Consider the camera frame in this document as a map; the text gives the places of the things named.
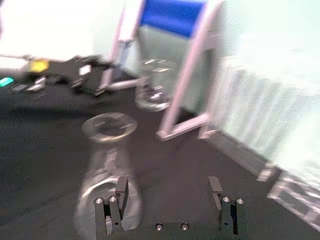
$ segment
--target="glass beaker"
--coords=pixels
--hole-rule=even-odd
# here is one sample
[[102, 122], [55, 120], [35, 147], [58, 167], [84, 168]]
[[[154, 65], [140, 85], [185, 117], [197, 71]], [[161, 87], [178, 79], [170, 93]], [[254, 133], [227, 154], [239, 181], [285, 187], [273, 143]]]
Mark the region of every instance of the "glass beaker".
[[[142, 199], [139, 187], [130, 168], [126, 151], [128, 136], [137, 123], [129, 116], [111, 112], [95, 116], [82, 125], [91, 142], [91, 158], [78, 199], [74, 223], [85, 240], [96, 239], [94, 200], [105, 200], [115, 194], [119, 177], [128, 177], [129, 196], [121, 221], [123, 229], [136, 228], [142, 219]], [[106, 218], [108, 234], [112, 230], [110, 217]]]
[[136, 86], [136, 105], [148, 112], [159, 112], [170, 105], [170, 98], [165, 93], [170, 78], [169, 73], [175, 63], [166, 59], [152, 58], [140, 63], [143, 78]]

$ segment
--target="bolt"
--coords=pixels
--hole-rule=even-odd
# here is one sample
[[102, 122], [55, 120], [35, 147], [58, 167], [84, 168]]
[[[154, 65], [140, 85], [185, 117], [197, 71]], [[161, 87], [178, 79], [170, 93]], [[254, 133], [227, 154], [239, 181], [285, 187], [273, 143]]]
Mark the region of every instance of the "bolt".
[[236, 200], [236, 202], [237, 202], [238, 204], [244, 204], [244, 203], [245, 203], [245, 201], [244, 201], [242, 198], [238, 198], [238, 199]]
[[182, 224], [181, 225], [181, 229], [183, 230], [183, 231], [187, 231], [188, 229], [189, 229], [189, 226], [188, 226], [188, 224]]
[[110, 202], [114, 202], [114, 201], [116, 201], [117, 200], [117, 198], [116, 198], [116, 196], [111, 196], [110, 198], [109, 198], [109, 201]]
[[95, 200], [95, 202], [96, 202], [97, 204], [102, 203], [102, 198], [101, 198], [101, 197], [97, 198], [97, 199]]
[[158, 223], [158, 224], [155, 226], [155, 228], [156, 228], [158, 231], [161, 231], [161, 230], [164, 228], [164, 226], [163, 226], [162, 224]]
[[226, 203], [230, 202], [230, 198], [228, 198], [227, 196], [224, 196], [222, 200]]

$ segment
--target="yellow label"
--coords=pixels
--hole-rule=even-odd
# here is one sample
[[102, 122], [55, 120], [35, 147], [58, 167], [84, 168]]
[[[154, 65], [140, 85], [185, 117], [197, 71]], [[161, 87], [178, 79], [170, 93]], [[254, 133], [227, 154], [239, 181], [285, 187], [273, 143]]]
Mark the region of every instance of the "yellow label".
[[35, 60], [31, 63], [30, 71], [33, 73], [41, 73], [49, 68], [49, 62], [44, 60]]

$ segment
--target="black cloth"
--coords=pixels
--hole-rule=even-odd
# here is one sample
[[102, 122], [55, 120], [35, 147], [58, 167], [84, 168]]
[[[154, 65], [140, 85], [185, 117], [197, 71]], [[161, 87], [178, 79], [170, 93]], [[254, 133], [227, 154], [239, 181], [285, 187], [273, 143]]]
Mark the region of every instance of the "black cloth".
[[320, 239], [312, 227], [266, 198], [267, 183], [198, 140], [197, 130], [168, 142], [157, 139], [162, 113], [137, 109], [132, 89], [97, 102], [60, 86], [36, 100], [0, 88], [0, 107], [2, 240], [79, 239], [73, 211], [89, 159], [81, 125], [105, 112], [137, 120], [128, 151], [143, 190], [143, 224], [217, 224], [206, 192], [207, 177], [216, 176], [226, 195], [245, 200], [248, 239]]

